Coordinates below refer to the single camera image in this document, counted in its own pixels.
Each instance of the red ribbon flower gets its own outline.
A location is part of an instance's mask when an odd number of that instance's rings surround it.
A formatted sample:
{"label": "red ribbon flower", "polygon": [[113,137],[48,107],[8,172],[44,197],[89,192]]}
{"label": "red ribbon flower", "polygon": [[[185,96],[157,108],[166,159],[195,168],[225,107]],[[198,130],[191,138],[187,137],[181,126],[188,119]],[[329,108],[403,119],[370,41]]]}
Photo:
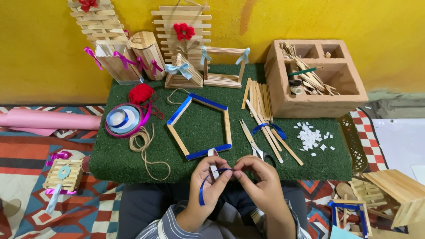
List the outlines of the red ribbon flower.
{"label": "red ribbon flower", "polygon": [[195,29],[191,26],[187,26],[185,23],[174,24],[174,30],[177,33],[177,40],[181,41],[183,38],[190,40],[195,35]]}
{"label": "red ribbon flower", "polygon": [[78,0],[78,2],[82,4],[81,10],[84,12],[88,12],[90,7],[97,8],[96,0]]}

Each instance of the artificial grass mat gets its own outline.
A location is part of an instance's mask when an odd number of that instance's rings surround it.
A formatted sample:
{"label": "artificial grass mat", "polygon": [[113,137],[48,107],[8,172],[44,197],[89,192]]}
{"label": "artificial grass mat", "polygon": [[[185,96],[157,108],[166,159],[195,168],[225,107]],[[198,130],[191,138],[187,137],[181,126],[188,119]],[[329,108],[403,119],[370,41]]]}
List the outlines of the artificial grass mat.
{"label": "artificial grass mat", "polygon": [[[240,68],[237,65],[210,65],[210,67],[209,72],[211,73],[230,75],[237,75]],[[258,80],[259,83],[264,83],[264,64],[246,65],[242,89],[212,86],[204,86],[203,89],[188,89],[189,92],[229,107],[232,149],[220,152],[219,155],[226,159],[231,167],[234,166],[234,163],[240,157],[252,154],[251,146],[239,124],[239,119],[244,119],[248,128],[253,129],[257,126],[254,118],[250,116],[248,107],[245,110],[241,110],[248,77]],[[165,115],[163,120],[151,116],[145,125],[150,135],[152,135],[152,124],[154,124],[155,128],[154,139],[147,149],[147,160],[150,162],[165,161],[170,165],[170,177],[162,182],[190,181],[190,175],[202,158],[187,161],[166,126],[166,122],[179,107],[179,105],[167,103],[167,97],[174,89],[164,89],[164,80],[145,82],[156,91],[158,99],[154,102],[154,105]],[[158,182],[146,172],[145,163],[141,159],[140,153],[130,149],[129,139],[115,138],[105,130],[106,115],[116,105],[128,102],[128,92],[133,87],[134,85],[119,85],[115,80],[112,83],[101,127],[89,162],[90,172],[97,179],[111,180],[117,183]],[[178,90],[172,96],[171,101],[183,102],[186,97],[186,93]],[[309,122],[309,124],[314,125],[312,130],[318,129],[322,135],[326,134],[326,132],[333,134],[333,139],[328,138],[321,141],[321,144],[325,144],[327,149],[322,151],[317,147],[309,151],[300,151],[302,142],[297,138],[300,129],[294,128],[294,125],[298,122]],[[280,164],[276,159],[276,170],[281,179],[332,179],[345,181],[351,179],[351,157],[346,150],[344,139],[339,132],[339,123],[335,118],[275,118],[274,123],[283,129],[287,136],[285,142],[304,162],[304,165],[300,166],[281,145],[282,151],[280,155],[283,158],[283,164]],[[225,144],[223,113],[197,102],[192,101],[174,125],[174,128],[190,153]],[[254,134],[253,137],[261,150],[274,156],[261,131]],[[168,168],[164,164],[148,165],[148,167],[150,173],[157,179],[162,179],[168,174]]]}

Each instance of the person's left hand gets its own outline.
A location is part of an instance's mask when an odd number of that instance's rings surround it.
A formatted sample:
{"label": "person's left hand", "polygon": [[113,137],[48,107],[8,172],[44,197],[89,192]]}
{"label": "person's left hand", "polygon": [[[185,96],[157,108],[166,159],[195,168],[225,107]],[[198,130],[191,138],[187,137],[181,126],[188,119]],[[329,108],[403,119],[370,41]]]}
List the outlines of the person's left hand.
{"label": "person's left hand", "polygon": [[[210,165],[213,164],[217,168],[230,168],[227,161],[218,156],[206,157],[199,162],[190,179],[189,202],[187,203],[187,207],[176,218],[178,225],[185,231],[196,231],[202,225],[214,210],[218,197],[232,177],[232,171],[226,170],[215,181],[212,174],[208,176],[211,173]],[[207,178],[203,187],[205,206],[201,206],[199,205],[199,189],[205,178]]]}

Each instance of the scissor handle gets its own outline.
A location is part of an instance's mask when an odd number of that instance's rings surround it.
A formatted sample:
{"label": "scissor handle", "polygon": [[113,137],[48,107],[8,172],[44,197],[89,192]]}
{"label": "scissor handle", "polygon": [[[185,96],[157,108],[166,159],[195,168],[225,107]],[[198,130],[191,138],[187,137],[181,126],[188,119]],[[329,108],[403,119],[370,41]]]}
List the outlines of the scissor handle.
{"label": "scissor handle", "polygon": [[267,152],[264,152],[264,151],[263,151],[263,161],[264,161],[264,162],[266,162],[266,163],[268,163],[268,164],[270,164],[269,162],[267,162],[267,161],[266,161],[266,158],[269,158],[269,159],[270,159],[270,161],[272,162],[272,163],[271,163],[271,165],[272,165],[274,168],[276,168],[276,161],[275,161],[275,159],[273,158],[273,156],[271,156],[269,153],[267,153]]}

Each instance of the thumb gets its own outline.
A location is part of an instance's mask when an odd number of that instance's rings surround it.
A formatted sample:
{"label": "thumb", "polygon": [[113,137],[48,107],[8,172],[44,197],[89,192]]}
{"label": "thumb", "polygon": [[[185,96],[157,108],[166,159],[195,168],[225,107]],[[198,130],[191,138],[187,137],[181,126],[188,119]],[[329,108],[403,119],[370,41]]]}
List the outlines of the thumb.
{"label": "thumb", "polygon": [[232,171],[231,170],[226,170],[223,173],[220,174],[220,176],[216,179],[215,183],[211,186],[211,188],[213,188],[214,193],[217,193],[219,196],[224,188],[227,185],[227,182],[230,180],[230,178],[232,177]]}
{"label": "thumb", "polygon": [[255,195],[258,187],[248,178],[248,176],[241,170],[233,171],[233,175],[241,183],[242,187],[245,189],[246,193],[251,197]]}

